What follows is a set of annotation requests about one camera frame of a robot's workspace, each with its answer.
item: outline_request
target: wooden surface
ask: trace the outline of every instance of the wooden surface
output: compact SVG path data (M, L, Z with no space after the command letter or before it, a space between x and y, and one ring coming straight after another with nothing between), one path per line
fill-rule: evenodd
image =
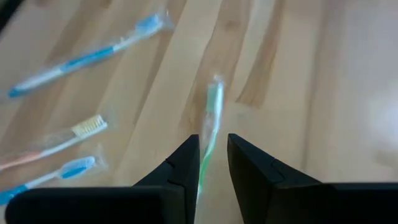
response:
M0 85L117 40L163 2L27 0L0 37ZM242 223L226 158L237 133L324 181L398 178L394 0L170 0L176 24L93 67L0 105L0 149L96 113L114 127L82 145L1 173L22 184L82 152L108 171L51 186L132 185L200 133L207 84L226 83L218 147L198 223Z

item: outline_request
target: wrapped toothbrush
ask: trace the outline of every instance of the wrapped toothbrush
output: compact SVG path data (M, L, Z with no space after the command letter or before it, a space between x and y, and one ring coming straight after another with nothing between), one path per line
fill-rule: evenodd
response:
M29 189L43 186L51 181L57 181L59 186L70 187L76 186L76 182L72 180L83 179L88 175L102 174L108 168L108 164L104 159L101 146L95 148L90 153L81 153L77 159L66 161L59 169L46 172L44 175L38 175L38 178L30 180L17 187L0 192L0 206L8 204L16 195L21 194Z
M203 190L206 170L216 147L217 135L221 126L223 105L224 82L220 76L216 75L207 89L206 111L200 138L200 151L203 155L201 155L197 200Z
M111 120L110 116L104 118L102 115L97 114L73 127L45 136L40 141L30 143L20 150L14 150L10 154L1 156L0 171L60 152L107 130L110 124L114 125L114 121Z
M105 60L112 55L127 49L140 40L148 39L162 30L172 30L174 25L170 20L167 11L155 13L139 21L135 29L125 37L121 37L119 42L102 47L81 57L69 60L65 63L56 65L44 72L40 72L19 83L16 83L7 93L8 98L18 98L31 91L53 82L65 75L75 72L81 68L90 66L94 63Z

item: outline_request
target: plastic wrapper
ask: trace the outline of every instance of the plastic wrapper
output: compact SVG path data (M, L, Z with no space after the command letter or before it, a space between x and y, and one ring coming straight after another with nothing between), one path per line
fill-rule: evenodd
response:
M3 103L25 96L65 75L110 58L140 40L148 39L162 30L173 29L174 25L167 10L161 8L157 12L139 20L132 31L128 32L127 35L118 37L117 41L100 45L86 53L80 53L80 56L66 59L63 62L41 69L39 72L31 73L31 75L13 83L12 86L2 86L2 88L6 89L1 92L0 102Z
M203 190L206 171L211 156L216 147L218 132L221 126L221 116L224 105L224 82L216 75L208 85L205 117L200 137L201 164L199 173L198 197Z
M0 206L7 205L18 194L36 187L42 187L48 182L57 181L58 185L66 187L68 183L74 184L73 180L84 179L90 175L100 175L107 170L108 164L102 147L101 145L97 145L92 150L80 152L76 159L66 161L62 166L38 175L35 179L3 190L0 192Z
M112 112L97 114L72 127L61 129L34 142L28 142L21 148L0 155L0 172L15 166L46 158L79 144L90 137L116 127L116 118Z

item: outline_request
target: wooden table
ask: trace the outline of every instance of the wooden table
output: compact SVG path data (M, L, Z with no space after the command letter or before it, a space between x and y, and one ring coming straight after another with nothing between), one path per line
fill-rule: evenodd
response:
M117 40L164 4L173 33L0 105L2 152L97 113L116 118L113 128L79 146L5 170L1 189L98 144L107 172L46 186L134 184L200 133L215 74L226 83L226 101L198 223L242 223L228 133L320 180L396 181L395 0L27 0L1 36L2 90Z

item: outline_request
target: toothbrush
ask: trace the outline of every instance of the toothbrush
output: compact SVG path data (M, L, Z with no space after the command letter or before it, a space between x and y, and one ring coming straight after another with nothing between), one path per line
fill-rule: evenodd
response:
M24 154L23 156L17 157L17 159L13 159L10 162L6 162L4 164L0 164L0 171L13 167L18 166L21 164L25 164L28 162L36 161L38 159L47 157L49 155L55 154L59 151L62 151L76 143L79 143L89 137L100 133L101 131L105 130L108 127L107 122L102 118L101 115L96 115L86 121L83 121L76 126L72 127L68 133L67 137L68 140L65 142L52 147L50 149L46 149L42 152L32 152L28 154Z
M212 129L211 133L207 133L206 127L203 128L203 135L206 142L205 156L199 170L199 184L198 184L198 195L197 200L203 189L205 180L205 174L210 162L211 156L216 147L216 140L218 131L221 125L221 114L223 111L223 100L224 100L224 83L218 82L215 85L210 85L207 91L207 102L206 102L206 118L205 126L210 124Z
M136 24L134 32L126 39L121 39L117 44L109 45L80 58L70 60L66 63L56 65L44 73L35 75L27 80L14 85L8 92L8 97L17 98L28 94L37 87L54 81L68 73L75 72L83 67L87 67L95 62L104 60L121 50L128 48L130 45L139 40L146 39L156 34L167 25L167 21L161 14L154 14L139 21Z
M42 177L29 181L28 183L25 183L18 187L14 187L13 189L0 192L0 206L7 204L17 194L32 189L51 179L71 179L74 177L78 177L80 175L83 175L86 171L93 168L94 166L95 158L93 156L75 159L73 161L67 162L59 170L43 175Z

